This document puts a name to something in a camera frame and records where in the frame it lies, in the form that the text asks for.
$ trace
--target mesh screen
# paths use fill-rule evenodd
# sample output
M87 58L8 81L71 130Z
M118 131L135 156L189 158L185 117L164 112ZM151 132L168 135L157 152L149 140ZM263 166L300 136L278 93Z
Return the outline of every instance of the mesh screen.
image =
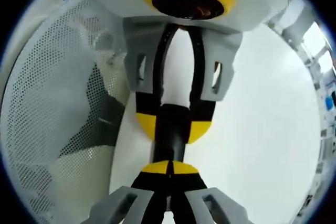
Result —
M34 33L0 117L8 176L38 223L79 223L108 195L128 89L96 0L69 0Z

